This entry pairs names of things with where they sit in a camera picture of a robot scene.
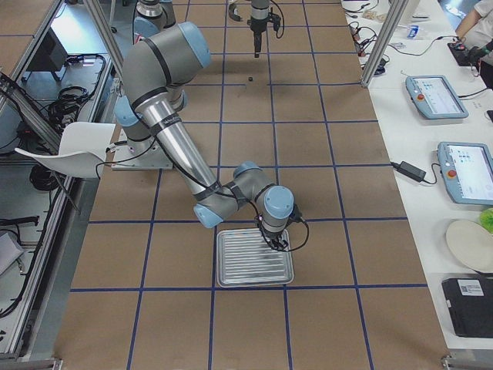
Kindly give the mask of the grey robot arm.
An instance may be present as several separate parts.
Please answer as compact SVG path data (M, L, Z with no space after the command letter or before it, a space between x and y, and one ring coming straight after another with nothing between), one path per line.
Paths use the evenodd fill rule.
M192 22L177 23L140 39L122 64L122 83L130 107L181 172L196 199L194 212L204 227L213 228L250 204L267 245L275 251L290 252L282 233L301 220L292 192L276 185L250 161L239 165L233 180L222 185L179 117L183 85L210 62L208 44Z
M278 15L273 12L273 5L277 6L275 1L249 1L249 3L250 18L247 24L253 33L254 57L257 59L262 51L262 38L267 25L271 23L276 33L282 30L281 34L277 35L280 38L283 36L284 18L283 14ZM137 1L132 17L132 43L149 38L175 24L176 16L172 1Z

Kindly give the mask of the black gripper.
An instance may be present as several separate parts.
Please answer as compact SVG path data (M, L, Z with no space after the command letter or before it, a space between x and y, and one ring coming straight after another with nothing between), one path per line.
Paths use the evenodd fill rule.
M282 234L263 231L262 236L272 250L288 251L289 243L282 238Z
M262 34L267 30L267 18L257 19L251 17L249 20L250 30L253 32L254 58L258 59L262 50Z

